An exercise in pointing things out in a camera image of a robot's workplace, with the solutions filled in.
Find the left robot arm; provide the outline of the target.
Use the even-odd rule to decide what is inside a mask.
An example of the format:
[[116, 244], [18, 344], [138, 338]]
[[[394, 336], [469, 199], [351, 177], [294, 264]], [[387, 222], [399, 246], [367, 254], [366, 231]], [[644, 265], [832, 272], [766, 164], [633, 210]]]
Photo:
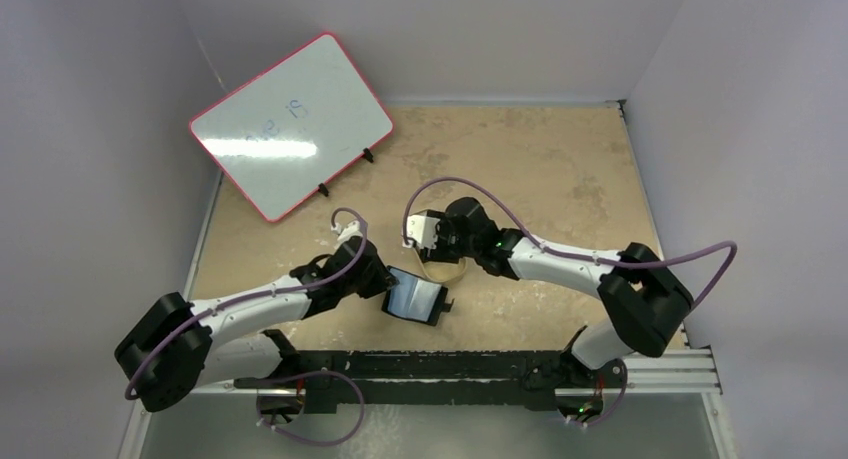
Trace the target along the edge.
[[284, 388], [297, 378], [293, 346], [277, 327], [329, 311], [352, 295], [368, 299], [397, 284], [377, 248], [353, 236], [280, 278], [222, 298], [160, 297], [118, 344], [125, 397], [165, 410], [199, 386], [256, 378]]

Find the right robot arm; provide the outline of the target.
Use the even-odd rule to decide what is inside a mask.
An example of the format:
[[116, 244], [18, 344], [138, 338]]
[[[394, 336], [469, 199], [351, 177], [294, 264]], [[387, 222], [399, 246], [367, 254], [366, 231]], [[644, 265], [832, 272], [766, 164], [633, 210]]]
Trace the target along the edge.
[[551, 243], [519, 228], [498, 227], [473, 197], [457, 199], [443, 211], [411, 214], [405, 226], [424, 262], [470, 259], [495, 277], [545, 282], [598, 299], [606, 319], [579, 330], [561, 360], [564, 378], [576, 386], [632, 353], [661, 356], [695, 305], [688, 289], [644, 244], [616, 251]]

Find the beige plastic tray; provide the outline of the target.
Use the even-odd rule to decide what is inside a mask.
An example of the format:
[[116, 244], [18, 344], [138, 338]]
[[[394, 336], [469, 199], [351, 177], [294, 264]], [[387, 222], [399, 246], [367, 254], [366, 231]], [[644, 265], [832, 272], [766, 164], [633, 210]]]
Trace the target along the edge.
[[442, 285], [454, 284], [461, 280], [468, 268], [465, 257], [449, 248], [414, 247], [423, 277]]

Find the pink framed whiteboard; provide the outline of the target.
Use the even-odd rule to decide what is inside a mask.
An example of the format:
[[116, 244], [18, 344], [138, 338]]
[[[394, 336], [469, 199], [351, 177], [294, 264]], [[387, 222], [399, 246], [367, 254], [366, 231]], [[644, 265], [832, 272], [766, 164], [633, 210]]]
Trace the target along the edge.
[[325, 32], [195, 116], [189, 130], [268, 222], [387, 138], [394, 123], [339, 39]]

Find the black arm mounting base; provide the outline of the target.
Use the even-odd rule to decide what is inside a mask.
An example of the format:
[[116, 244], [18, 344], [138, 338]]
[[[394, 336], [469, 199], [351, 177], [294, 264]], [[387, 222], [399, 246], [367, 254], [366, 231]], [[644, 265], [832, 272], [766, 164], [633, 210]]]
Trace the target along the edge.
[[603, 395], [627, 383], [623, 361], [597, 371], [569, 360], [565, 350], [297, 351], [270, 335], [282, 359], [265, 378], [238, 379], [241, 389], [292, 389], [308, 413], [341, 404], [520, 406], [592, 418]]

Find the black leather card holder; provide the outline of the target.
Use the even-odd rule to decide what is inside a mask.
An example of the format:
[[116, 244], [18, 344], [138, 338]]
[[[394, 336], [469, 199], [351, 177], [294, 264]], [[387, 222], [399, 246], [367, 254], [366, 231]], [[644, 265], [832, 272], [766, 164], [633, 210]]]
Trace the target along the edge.
[[451, 311], [449, 289], [408, 271], [389, 267], [396, 281], [386, 292], [381, 310], [392, 317], [435, 327], [442, 314]]

